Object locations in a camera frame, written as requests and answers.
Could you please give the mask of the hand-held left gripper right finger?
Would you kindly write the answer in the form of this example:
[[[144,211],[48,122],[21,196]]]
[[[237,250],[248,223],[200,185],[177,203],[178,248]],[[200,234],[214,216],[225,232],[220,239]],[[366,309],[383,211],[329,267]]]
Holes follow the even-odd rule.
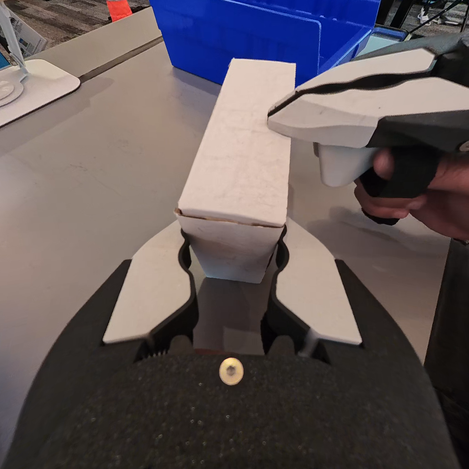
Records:
[[[290,218],[277,244],[275,266],[261,320],[265,353],[279,336],[290,337],[297,355],[314,355],[320,341],[362,344],[334,256]]]

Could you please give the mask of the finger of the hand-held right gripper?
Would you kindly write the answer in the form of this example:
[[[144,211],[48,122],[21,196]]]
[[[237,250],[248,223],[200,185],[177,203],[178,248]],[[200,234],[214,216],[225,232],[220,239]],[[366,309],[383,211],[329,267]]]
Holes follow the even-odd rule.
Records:
[[[357,60],[331,68],[298,86],[296,91],[346,91],[377,85],[382,75],[407,75],[431,68],[435,56],[423,48]]]
[[[286,137],[355,149],[468,144],[468,88],[420,77],[380,89],[295,91],[276,105],[267,126]]]

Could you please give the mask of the orange grey striped post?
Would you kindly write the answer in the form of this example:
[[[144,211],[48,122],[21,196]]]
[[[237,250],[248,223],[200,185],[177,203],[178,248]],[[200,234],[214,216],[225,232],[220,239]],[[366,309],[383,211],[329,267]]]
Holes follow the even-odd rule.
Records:
[[[107,0],[106,3],[112,22],[119,21],[133,14],[127,0]]]

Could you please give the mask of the white cardboard mailer box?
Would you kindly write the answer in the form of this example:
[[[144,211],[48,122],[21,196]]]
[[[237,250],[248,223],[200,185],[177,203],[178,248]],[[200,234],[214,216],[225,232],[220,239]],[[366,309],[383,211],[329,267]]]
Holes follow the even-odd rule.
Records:
[[[261,283],[284,230],[290,138],[267,127],[294,63],[232,59],[175,210],[208,278]]]

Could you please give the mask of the blue plastic storage bin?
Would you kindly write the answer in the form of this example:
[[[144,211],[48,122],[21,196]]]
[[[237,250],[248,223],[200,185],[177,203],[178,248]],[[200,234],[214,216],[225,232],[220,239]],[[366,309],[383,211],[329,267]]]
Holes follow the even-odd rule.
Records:
[[[378,0],[154,0],[174,67],[222,84],[233,58],[296,64],[296,86],[354,58]]]

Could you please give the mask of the printed picture sheet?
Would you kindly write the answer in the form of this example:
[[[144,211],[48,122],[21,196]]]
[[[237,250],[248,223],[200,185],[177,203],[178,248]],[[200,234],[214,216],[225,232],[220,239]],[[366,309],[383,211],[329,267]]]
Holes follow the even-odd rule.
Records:
[[[25,59],[46,49],[47,39],[21,20],[13,11],[9,10],[9,15],[10,23],[15,32],[21,53]]]

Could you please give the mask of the wooden document stand white base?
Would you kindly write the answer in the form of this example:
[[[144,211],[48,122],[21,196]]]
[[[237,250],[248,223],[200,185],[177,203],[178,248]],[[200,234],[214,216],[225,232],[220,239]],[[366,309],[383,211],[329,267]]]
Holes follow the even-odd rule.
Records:
[[[12,13],[3,1],[0,5],[1,33],[14,61],[14,65],[3,67],[0,72],[2,128],[76,91],[80,80],[45,60],[26,61],[11,23]]]

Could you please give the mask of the person's right hand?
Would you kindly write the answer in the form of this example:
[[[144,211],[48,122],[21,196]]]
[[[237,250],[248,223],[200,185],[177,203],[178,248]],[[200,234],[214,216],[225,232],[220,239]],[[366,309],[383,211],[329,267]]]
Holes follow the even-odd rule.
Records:
[[[355,180],[355,197],[369,215],[404,219],[411,215],[430,230],[461,241],[469,240],[469,157],[444,156],[425,193],[416,198],[379,198],[367,194]]]

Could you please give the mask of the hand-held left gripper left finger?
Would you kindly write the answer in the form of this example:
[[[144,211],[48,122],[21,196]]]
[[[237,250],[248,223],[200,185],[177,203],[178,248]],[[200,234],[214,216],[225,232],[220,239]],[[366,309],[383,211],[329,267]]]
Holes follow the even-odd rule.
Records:
[[[175,221],[132,257],[103,343],[144,340],[168,349],[179,335],[193,341],[199,314],[190,266],[190,243]]]

